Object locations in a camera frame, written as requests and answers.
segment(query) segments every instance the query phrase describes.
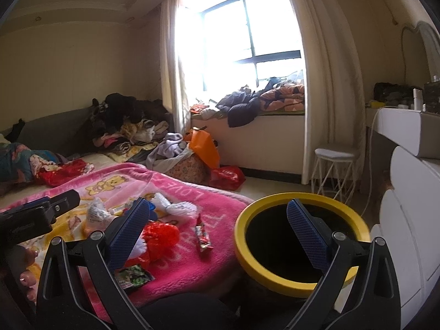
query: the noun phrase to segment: white curtain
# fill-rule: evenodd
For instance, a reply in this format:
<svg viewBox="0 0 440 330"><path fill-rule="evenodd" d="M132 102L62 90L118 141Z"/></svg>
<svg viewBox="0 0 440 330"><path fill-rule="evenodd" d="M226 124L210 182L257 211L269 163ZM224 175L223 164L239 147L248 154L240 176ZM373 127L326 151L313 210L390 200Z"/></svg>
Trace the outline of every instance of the white curtain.
<svg viewBox="0 0 440 330"><path fill-rule="evenodd" d="M300 27L306 65L305 141L302 183L311 178L315 149L337 143L361 153L365 109L359 58L337 0L290 0Z"/></svg>
<svg viewBox="0 0 440 330"><path fill-rule="evenodd" d="M184 134L191 126L191 115L176 39L179 5L180 0L162 2L159 45L163 105L173 114L174 131Z"/></svg>

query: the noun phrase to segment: snack wrapper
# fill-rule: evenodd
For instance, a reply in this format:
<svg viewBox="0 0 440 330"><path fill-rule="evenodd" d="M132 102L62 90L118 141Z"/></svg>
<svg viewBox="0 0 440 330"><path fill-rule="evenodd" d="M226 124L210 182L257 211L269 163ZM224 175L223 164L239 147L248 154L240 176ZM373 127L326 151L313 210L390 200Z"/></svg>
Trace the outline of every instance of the snack wrapper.
<svg viewBox="0 0 440 330"><path fill-rule="evenodd" d="M149 272L142 269L140 265L133 265L119 270L115 274L115 278L126 292L139 289L155 279Z"/></svg>
<svg viewBox="0 0 440 330"><path fill-rule="evenodd" d="M202 221L202 215L199 213L195 225L195 235L199 242L199 252L203 253L212 250L214 247L211 243L210 236L206 232L205 224Z"/></svg>

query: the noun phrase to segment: stool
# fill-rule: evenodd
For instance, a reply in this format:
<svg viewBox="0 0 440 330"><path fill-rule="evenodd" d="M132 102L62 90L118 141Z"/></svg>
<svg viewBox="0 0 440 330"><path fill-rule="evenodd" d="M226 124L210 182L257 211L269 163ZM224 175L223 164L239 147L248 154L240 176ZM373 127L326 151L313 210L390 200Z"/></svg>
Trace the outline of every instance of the stool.
<svg viewBox="0 0 440 330"><path fill-rule="evenodd" d="M315 180L318 179L319 180L318 191L316 192L316 194L322 194L325 196L324 184L327 181L328 177L331 175L332 170L334 169L334 174L336 175L336 180L337 180L337 192L333 197L333 199L336 199L339 196L341 202L344 202L345 204L349 203L356 187L356 171L355 171L354 163L359 155L359 152L355 148L349 146L329 144L321 148L317 148L315 150L315 155L316 155L316 161L312 173L312 193L315 193ZM324 168L323 164L325 164L326 161L329 161L331 165L327 174L325 175L325 177L323 177L323 168ZM339 177L340 164L346 164L343 165L343 167L347 167L342 182ZM318 168L320 173L319 178L316 176L316 172ZM348 177L350 175L350 172L351 172L352 182L351 185L347 187L346 183L348 182ZM333 190L335 190L335 184L333 178L331 178L331 181L332 181Z"/></svg>

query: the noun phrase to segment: green packet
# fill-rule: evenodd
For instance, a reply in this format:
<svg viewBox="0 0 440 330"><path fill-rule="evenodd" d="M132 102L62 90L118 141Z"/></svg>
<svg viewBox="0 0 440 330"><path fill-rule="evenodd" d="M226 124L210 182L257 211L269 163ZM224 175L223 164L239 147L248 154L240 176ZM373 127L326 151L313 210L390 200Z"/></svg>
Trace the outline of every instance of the green packet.
<svg viewBox="0 0 440 330"><path fill-rule="evenodd" d="M122 268L115 273L115 278L120 287L127 293L139 289L141 286L155 279L139 264Z"/></svg>

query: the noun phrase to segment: blue gripper pad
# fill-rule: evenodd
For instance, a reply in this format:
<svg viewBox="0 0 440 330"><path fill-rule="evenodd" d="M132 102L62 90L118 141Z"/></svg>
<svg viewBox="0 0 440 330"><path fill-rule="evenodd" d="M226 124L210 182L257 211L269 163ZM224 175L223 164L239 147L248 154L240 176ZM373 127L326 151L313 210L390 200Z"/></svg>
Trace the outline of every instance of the blue gripper pad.
<svg viewBox="0 0 440 330"><path fill-rule="evenodd" d="M124 215L113 220L106 229L106 263L111 272L124 266L142 230L149 220L158 219L156 206L144 198L138 198Z"/></svg>
<svg viewBox="0 0 440 330"><path fill-rule="evenodd" d="M328 226L321 219L310 215L298 199L294 199L287 204L287 220L313 268L326 273L331 264Z"/></svg>

